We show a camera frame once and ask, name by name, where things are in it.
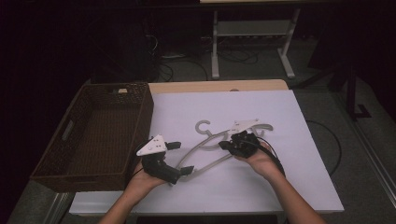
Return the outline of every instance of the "white stand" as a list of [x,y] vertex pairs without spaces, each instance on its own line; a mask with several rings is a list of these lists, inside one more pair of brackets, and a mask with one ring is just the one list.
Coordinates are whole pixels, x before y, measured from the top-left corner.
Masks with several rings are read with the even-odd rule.
[[295,78],[287,56],[300,9],[294,10],[293,17],[284,21],[218,21],[218,12],[213,19],[212,78],[219,79],[218,36],[235,35],[285,35],[283,48],[278,49],[280,60],[288,78]]

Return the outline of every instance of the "white table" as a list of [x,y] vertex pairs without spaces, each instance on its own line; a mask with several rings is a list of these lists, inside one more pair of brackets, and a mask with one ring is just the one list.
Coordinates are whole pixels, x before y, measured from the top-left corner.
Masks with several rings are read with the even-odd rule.
[[[221,86],[231,82],[217,83]],[[275,148],[289,182],[308,203],[321,213],[344,210],[292,91],[283,88],[283,91],[153,93],[153,99],[150,134],[160,133],[167,142],[182,143],[181,149],[166,154],[165,161],[169,165],[175,166],[190,148],[206,139],[206,135],[194,129],[199,120],[211,121],[201,129],[219,133],[229,129],[235,120],[259,119],[274,126],[273,131],[265,132],[264,138]],[[199,169],[227,153],[221,149],[199,150],[185,165]],[[118,191],[80,192],[69,212],[82,216],[102,215],[119,196]],[[132,213],[163,216],[281,211],[270,185],[248,165],[232,158],[189,181],[180,179],[173,187],[159,186]]]

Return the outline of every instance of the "black device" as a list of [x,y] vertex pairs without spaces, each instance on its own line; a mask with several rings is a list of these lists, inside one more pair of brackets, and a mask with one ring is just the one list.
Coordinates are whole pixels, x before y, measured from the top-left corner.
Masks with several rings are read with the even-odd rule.
[[231,141],[221,141],[219,142],[219,145],[222,149],[228,150],[232,155],[243,158],[249,158],[256,153],[258,149],[260,149],[271,158],[279,171],[285,175],[285,171],[280,160],[272,154],[270,150],[260,144],[260,141],[254,133],[248,133],[247,131],[235,133],[231,135]]
[[[165,143],[165,145],[168,150],[172,150],[180,148],[181,143],[173,142]],[[181,176],[192,173],[194,166],[187,166],[178,170],[167,165],[164,161],[165,154],[166,152],[164,151],[143,156],[142,165],[145,172],[172,184],[176,184]]]

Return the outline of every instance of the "brown wicker basket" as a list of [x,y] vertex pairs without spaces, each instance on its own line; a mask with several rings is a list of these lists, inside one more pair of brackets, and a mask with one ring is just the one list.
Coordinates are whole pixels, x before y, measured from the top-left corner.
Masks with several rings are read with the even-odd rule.
[[83,86],[31,179],[56,192],[125,189],[153,107],[147,83]]

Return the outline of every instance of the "person's right hand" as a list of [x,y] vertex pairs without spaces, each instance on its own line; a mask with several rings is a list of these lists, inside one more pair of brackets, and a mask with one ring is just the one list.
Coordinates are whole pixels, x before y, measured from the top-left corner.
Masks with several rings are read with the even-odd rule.
[[[270,147],[267,144],[265,144],[264,142],[261,142],[261,144],[267,150],[271,151]],[[278,170],[277,166],[274,164],[271,158],[261,150],[257,150],[255,154],[247,159],[238,156],[234,157],[239,161],[247,162],[257,174],[262,175],[265,179],[268,179],[273,175],[282,175],[282,173]]]

